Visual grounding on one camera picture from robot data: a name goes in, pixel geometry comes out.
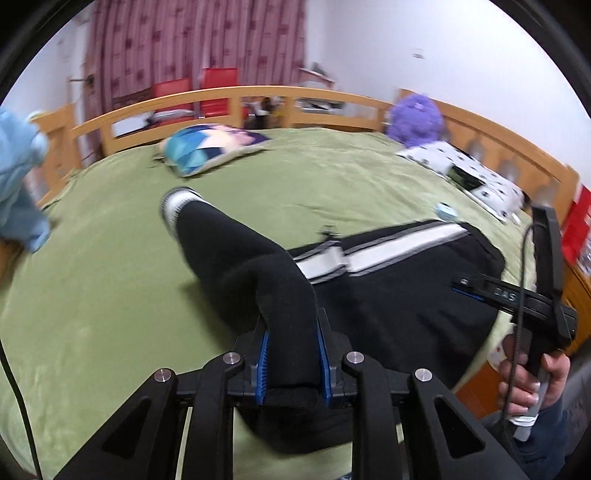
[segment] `curtain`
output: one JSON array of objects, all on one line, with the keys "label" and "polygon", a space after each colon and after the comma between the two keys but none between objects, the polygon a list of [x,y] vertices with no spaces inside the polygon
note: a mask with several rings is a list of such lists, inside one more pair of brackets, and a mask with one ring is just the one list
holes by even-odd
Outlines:
[{"label": "curtain", "polygon": [[306,0],[97,0],[85,74],[87,119],[154,83],[237,67],[241,85],[290,85],[304,66]]}]

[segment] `metal screw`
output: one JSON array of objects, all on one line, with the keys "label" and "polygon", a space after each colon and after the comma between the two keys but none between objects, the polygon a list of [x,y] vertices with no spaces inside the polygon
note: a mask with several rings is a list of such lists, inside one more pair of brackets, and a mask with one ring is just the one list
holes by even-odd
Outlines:
[{"label": "metal screw", "polygon": [[173,373],[168,368],[161,368],[154,374],[154,379],[156,382],[167,382],[172,376]]},{"label": "metal screw", "polygon": [[365,357],[361,352],[349,352],[347,353],[347,360],[352,364],[360,364]]},{"label": "metal screw", "polygon": [[433,374],[426,368],[419,368],[414,373],[414,376],[417,377],[417,379],[421,382],[428,382],[433,378]]},{"label": "metal screw", "polygon": [[225,364],[234,365],[240,361],[240,354],[236,352],[228,352],[222,359]]}]

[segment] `wooden bed frame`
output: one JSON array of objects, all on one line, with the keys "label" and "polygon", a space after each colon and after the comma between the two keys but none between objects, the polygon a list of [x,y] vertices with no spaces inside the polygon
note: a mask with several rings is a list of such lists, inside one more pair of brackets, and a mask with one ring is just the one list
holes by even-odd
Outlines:
[{"label": "wooden bed frame", "polygon": [[[401,90],[401,97],[410,93],[412,92],[409,90]],[[242,99],[260,96],[283,98],[284,106],[281,116],[283,128],[323,125],[346,131],[382,132],[385,115],[392,106],[388,102],[332,90],[288,86],[240,86],[196,90],[146,100],[106,113],[81,125],[75,125],[73,105],[65,105],[55,112],[33,120],[50,140],[47,158],[40,169],[40,176],[44,178],[47,193],[39,201],[39,204],[44,205],[55,198],[66,185],[70,173],[82,168],[82,158],[77,144],[77,139],[82,135],[99,131],[104,153],[112,155],[138,145],[167,138],[179,129],[190,125],[218,123],[241,127]],[[228,115],[197,118],[151,128],[119,138],[113,136],[112,125],[130,116],[184,103],[218,98],[229,99]],[[317,98],[360,105],[363,107],[361,111],[366,115],[341,116],[304,113],[297,105],[298,99],[301,98]],[[452,135],[452,143],[458,148],[465,149],[474,137],[478,137],[486,150],[484,164],[492,170],[496,170],[501,161],[514,158],[514,162],[521,172],[519,187],[528,195],[532,196],[539,187],[549,184],[554,179],[558,184],[554,208],[559,220],[564,221],[579,181],[576,171],[563,165],[505,127],[456,106],[443,102],[436,103],[446,120],[447,129]],[[18,246],[15,244],[0,241],[0,278],[16,249]]]}]

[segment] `hand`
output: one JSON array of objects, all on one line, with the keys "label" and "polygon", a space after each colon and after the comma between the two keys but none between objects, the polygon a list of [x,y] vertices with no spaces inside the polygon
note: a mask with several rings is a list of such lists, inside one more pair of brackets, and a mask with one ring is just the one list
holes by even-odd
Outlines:
[{"label": "hand", "polygon": [[[507,335],[503,340],[503,349],[505,350],[506,360],[503,360],[499,366],[499,372],[503,380],[499,383],[499,395],[497,405],[499,410],[503,409],[505,395],[509,388],[509,376],[511,375],[511,360],[513,359],[513,348],[515,341],[513,335]],[[540,388],[540,381],[530,374],[522,365],[527,363],[527,355],[521,352],[518,360],[517,370],[515,372],[515,386],[511,391],[511,403],[509,404],[509,415],[523,415],[530,407],[533,407],[538,401],[537,391]],[[570,360],[564,352],[555,351],[545,353],[542,356],[542,368],[550,375],[548,390],[541,409],[554,405],[562,395],[566,378],[569,375]]]}]

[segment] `wooden furniture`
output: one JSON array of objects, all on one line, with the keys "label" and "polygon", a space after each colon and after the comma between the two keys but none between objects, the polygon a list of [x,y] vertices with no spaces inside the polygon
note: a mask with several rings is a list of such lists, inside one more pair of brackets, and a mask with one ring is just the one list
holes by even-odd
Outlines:
[{"label": "wooden furniture", "polygon": [[563,282],[563,301],[574,308],[579,316],[577,336],[566,350],[567,355],[570,355],[591,337],[591,279],[576,265],[565,263]]},{"label": "wooden furniture", "polygon": [[154,92],[152,88],[146,88],[139,92],[130,93],[129,95],[123,95],[123,97],[113,98],[113,109],[123,108],[124,106],[133,105],[138,102],[145,102],[150,100]]},{"label": "wooden furniture", "polygon": [[[409,91],[406,90],[402,94],[407,95]],[[47,193],[39,204],[45,204],[55,198],[66,185],[70,172],[82,168],[77,145],[77,139],[82,135],[99,131],[105,155],[112,155],[138,145],[159,141],[190,125],[215,122],[240,127],[242,125],[242,98],[260,96],[283,98],[281,120],[284,128],[299,125],[324,125],[348,131],[382,131],[385,114],[392,107],[390,103],[381,100],[332,90],[287,86],[238,86],[197,90],[154,98],[125,106],[76,126],[73,105],[65,105],[53,113],[35,119],[35,122],[50,140],[49,152],[41,168],[47,184]],[[158,126],[121,138],[113,136],[112,125],[124,118],[183,103],[219,98],[228,99],[229,111],[227,115],[195,118],[173,125]],[[362,109],[363,116],[304,113],[296,106],[296,100],[301,98],[346,102],[362,105],[365,108]],[[489,168],[494,170],[501,159],[516,155],[524,165],[526,174],[522,174],[523,184],[520,186],[525,189],[526,193],[533,192],[540,186],[547,184],[550,178],[556,179],[559,182],[559,189],[554,205],[558,218],[562,221],[566,217],[567,208],[573,200],[579,178],[572,168],[562,165],[532,143],[490,120],[447,103],[437,102],[437,104],[446,119],[448,129],[452,132],[453,142],[458,147],[461,148],[467,144],[475,135],[479,136],[486,149],[485,164]],[[10,249],[6,243],[0,241],[0,272],[4,270],[10,256]]]},{"label": "wooden furniture", "polygon": [[[400,98],[411,93],[410,90],[401,90]],[[457,106],[434,101],[452,135],[452,144],[466,150],[468,144],[478,138],[485,149],[482,163],[493,171],[497,171],[504,160],[513,159],[520,172],[517,185],[530,198],[541,186],[550,185],[555,180],[558,191],[553,206],[560,223],[565,220],[579,183],[576,171],[508,128]]]}]

